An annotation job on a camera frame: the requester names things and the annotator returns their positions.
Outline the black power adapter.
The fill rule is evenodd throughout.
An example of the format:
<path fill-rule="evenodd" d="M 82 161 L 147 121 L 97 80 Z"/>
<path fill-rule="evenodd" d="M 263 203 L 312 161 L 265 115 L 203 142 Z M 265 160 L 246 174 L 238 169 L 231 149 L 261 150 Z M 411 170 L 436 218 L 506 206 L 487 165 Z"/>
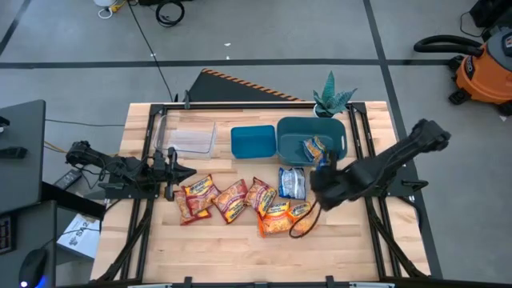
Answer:
<path fill-rule="evenodd" d="M 54 183 L 54 186 L 60 188 L 61 190 L 68 190 L 81 177 L 82 177 L 82 173 L 79 170 L 69 170 L 66 174 L 61 176 Z"/>

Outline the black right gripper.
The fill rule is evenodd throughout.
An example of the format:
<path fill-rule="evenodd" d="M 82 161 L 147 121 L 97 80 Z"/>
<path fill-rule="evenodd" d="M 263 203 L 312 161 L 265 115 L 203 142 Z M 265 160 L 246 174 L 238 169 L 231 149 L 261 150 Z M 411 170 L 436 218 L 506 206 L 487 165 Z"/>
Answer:
<path fill-rule="evenodd" d="M 328 150 L 326 164 L 321 164 L 310 172 L 310 188 L 324 211 L 329 211 L 351 198 L 349 168 L 338 170 L 337 163 L 337 151 Z"/>

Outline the orange Maruchan chicken ramen pack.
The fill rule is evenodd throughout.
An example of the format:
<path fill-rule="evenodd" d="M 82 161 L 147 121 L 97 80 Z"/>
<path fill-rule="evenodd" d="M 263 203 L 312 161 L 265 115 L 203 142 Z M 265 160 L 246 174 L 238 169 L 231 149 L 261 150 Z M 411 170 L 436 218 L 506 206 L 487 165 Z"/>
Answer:
<path fill-rule="evenodd" d="M 269 206 L 266 214 L 258 219 L 258 230 L 262 238 L 271 234 L 288 231 L 293 222 L 289 213 L 290 202 L 280 202 Z"/>
<path fill-rule="evenodd" d="M 290 210 L 292 225 L 289 229 L 291 238 L 302 238 L 315 228 L 322 210 L 316 209 L 317 202 L 304 202 Z"/>

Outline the dark grey desk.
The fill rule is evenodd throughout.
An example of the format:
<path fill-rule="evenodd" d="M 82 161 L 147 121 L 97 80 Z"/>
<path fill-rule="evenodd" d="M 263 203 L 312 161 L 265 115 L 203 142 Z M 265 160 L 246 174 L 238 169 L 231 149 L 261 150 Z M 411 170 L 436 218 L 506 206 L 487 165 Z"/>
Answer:
<path fill-rule="evenodd" d="M 0 108 L 10 125 L 0 133 L 0 150 L 22 147 L 24 158 L 0 158 L 0 214 L 41 201 L 46 102 Z"/>

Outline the black aluminium table frame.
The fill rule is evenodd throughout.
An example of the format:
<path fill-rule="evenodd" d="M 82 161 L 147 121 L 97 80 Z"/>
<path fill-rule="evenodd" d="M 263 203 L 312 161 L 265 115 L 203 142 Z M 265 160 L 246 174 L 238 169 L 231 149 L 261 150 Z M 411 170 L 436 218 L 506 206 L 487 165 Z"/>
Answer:
<path fill-rule="evenodd" d="M 270 102 L 228 102 L 227 108 L 212 103 L 206 109 L 184 110 L 171 104 L 171 115 L 207 118 L 217 125 L 212 158 L 180 159 L 198 174 L 182 185 L 189 185 L 212 174 L 214 183 L 224 190 L 244 178 L 250 186 L 255 176 L 277 187 L 278 156 L 260 159 L 235 159 L 230 151 L 230 131 L 236 126 L 276 126 L 287 116 L 312 116 L 312 102 L 277 102 L 286 108 L 268 108 Z M 376 153 L 397 140 L 386 102 L 366 102 Z M 132 103 L 122 136 L 121 152 L 141 157 L 150 104 Z M 91 278 L 103 275 L 126 242 L 134 202 L 123 200 L 105 216 Z M 430 272 L 414 208 L 396 198 L 387 198 L 387 208 L 395 241 L 424 274 Z M 286 233 L 261 238 L 256 214 L 246 208 L 227 225 L 215 207 L 211 218 L 187 226 L 179 225 L 177 205 L 162 196 L 154 203 L 147 244 L 144 283 L 184 282 L 320 282 L 334 276 L 338 282 L 378 280 L 374 251 L 364 200 L 344 203 L 323 213 L 310 234 L 301 239 Z"/>

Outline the blue white Maruchan ramen pack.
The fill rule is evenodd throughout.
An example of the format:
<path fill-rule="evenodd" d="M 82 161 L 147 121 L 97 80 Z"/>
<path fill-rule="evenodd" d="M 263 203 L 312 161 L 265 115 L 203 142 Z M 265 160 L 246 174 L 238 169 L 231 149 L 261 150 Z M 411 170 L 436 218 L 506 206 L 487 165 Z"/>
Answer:
<path fill-rule="evenodd" d="M 281 198 L 306 199 L 306 177 L 303 168 L 280 168 L 278 178 L 278 193 Z"/>

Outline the green potted plant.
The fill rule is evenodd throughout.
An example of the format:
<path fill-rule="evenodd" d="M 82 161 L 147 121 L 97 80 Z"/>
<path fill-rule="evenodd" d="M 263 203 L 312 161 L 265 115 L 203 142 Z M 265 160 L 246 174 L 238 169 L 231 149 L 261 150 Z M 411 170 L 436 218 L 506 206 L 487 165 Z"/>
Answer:
<path fill-rule="evenodd" d="M 332 118 L 336 114 L 346 110 L 346 105 L 352 99 L 357 88 L 348 91 L 336 92 L 334 74 L 331 71 L 324 85 L 322 94 L 313 90 L 313 98 L 315 105 L 313 108 L 314 115 L 318 118 Z"/>

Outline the clear plastic bin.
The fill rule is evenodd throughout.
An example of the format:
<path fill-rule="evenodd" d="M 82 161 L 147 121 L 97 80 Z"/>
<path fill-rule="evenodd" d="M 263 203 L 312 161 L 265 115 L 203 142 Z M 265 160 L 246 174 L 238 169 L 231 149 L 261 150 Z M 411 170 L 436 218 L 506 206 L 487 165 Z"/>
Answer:
<path fill-rule="evenodd" d="M 168 114 L 157 122 L 153 146 L 164 155 L 173 148 L 180 158 L 211 158 L 216 137 L 214 120 Z"/>

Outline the orange shop vacuum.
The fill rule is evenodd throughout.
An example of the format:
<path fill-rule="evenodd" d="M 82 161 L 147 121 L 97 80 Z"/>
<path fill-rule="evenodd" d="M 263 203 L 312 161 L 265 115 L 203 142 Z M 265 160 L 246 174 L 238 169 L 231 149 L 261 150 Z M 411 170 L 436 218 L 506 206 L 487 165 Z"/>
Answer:
<path fill-rule="evenodd" d="M 414 51 L 456 53 L 448 61 L 457 87 L 449 96 L 452 104 L 485 102 L 512 116 L 512 28 L 500 29 L 484 43 L 456 35 L 430 36 L 416 42 Z"/>

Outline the large teal bin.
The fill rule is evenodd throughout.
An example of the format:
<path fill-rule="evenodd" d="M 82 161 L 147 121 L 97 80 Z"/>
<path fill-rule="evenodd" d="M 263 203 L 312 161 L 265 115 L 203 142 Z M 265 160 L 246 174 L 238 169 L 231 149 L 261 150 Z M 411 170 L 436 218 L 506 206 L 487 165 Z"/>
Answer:
<path fill-rule="evenodd" d="M 345 126 L 335 118 L 284 117 L 277 124 L 277 152 L 282 164 L 313 166 L 306 156 L 305 140 L 317 136 L 328 149 L 335 151 L 338 160 L 347 154 Z"/>

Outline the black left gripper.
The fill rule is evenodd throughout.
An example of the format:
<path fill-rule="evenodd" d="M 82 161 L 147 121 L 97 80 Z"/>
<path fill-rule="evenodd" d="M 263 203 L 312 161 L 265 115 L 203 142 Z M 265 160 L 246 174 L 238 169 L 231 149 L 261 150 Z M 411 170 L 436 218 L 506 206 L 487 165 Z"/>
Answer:
<path fill-rule="evenodd" d="M 175 148 L 170 147 L 167 153 L 156 149 L 153 154 L 153 164 L 148 168 L 147 177 L 157 186 L 165 183 L 164 198 L 167 201 L 174 200 L 173 185 L 178 185 L 197 173 L 196 169 L 182 166 L 177 160 Z"/>

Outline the red Maruchan ramen pack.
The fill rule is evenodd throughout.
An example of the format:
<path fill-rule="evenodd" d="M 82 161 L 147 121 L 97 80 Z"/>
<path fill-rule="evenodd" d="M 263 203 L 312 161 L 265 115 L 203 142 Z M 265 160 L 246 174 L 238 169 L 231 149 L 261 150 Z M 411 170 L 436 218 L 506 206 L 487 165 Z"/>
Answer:
<path fill-rule="evenodd" d="M 245 180 L 240 179 L 213 200 L 226 224 L 232 223 L 244 211 L 247 193 Z"/>
<path fill-rule="evenodd" d="M 277 193 L 275 188 L 253 177 L 253 185 L 249 188 L 244 203 L 252 207 L 260 219 L 263 219 Z"/>
<path fill-rule="evenodd" d="M 174 191 L 174 200 L 178 205 L 178 208 L 181 212 L 180 217 L 180 225 L 186 226 L 191 224 L 192 222 L 196 222 L 198 220 L 202 220 L 205 218 L 210 218 L 211 213 L 208 210 L 203 210 L 197 214 L 191 214 L 188 205 L 186 204 L 186 196 L 182 190 Z"/>
<path fill-rule="evenodd" d="M 183 186 L 182 191 L 185 193 L 186 204 L 191 215 L 207 210 L 213 204 L 213 200 L 220 195 L 220 190 L 214 184 L 211 174 L 192 185 Z"/>

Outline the black mat with hazard stripe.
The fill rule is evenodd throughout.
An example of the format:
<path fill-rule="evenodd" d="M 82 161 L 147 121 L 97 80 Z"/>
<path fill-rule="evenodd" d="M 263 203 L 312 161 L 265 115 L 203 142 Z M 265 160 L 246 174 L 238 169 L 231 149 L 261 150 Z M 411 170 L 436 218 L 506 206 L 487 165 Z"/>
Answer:
<path fill-rule="evenodd" d="M 254 82 L 204 68 L 186 92 L 191 102 L 302 102 L 302 99 Z"/>

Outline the black computer mouse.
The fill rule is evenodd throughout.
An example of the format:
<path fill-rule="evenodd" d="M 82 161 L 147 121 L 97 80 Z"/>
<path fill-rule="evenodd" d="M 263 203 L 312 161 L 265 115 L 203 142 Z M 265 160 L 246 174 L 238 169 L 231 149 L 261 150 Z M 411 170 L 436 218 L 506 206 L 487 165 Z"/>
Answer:
<path fill-rule="evenodd" d="M 31 250 L 23 260 L 18 273 L 20 288 L 37 288 L 44 279 L 47 260 L 45 247 Z"/>

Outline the black equipment case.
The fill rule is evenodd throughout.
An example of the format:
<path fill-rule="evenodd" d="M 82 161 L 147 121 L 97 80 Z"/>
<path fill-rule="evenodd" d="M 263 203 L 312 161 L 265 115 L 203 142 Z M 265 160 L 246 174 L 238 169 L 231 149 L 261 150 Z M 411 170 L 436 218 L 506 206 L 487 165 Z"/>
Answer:
<path fill-rule="evenodd" d="M 477 0 L 469 14 L 476 27 L 484 28 L 493 24 L 511 7 L 512 0 Z"/>

